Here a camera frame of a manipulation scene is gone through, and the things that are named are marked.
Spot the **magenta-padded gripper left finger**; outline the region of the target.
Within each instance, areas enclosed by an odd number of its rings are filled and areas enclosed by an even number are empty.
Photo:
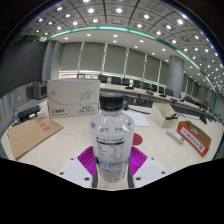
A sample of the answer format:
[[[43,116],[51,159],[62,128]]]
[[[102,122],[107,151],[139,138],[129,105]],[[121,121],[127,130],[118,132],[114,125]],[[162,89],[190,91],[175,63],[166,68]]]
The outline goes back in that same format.
[[[92,147],[85,149],[78,157],[69,158],[57,175],[84,188],[96,188],[98,174]]]

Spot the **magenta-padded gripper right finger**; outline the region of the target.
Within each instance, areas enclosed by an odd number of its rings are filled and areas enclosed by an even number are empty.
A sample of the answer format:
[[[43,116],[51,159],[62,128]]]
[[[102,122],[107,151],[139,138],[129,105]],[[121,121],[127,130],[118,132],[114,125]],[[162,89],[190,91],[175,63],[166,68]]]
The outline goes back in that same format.
[[[155,157],[147,157],[136,147],[131,148],[127,174],[129,188],[140,188],[165,176],[165,168]]]

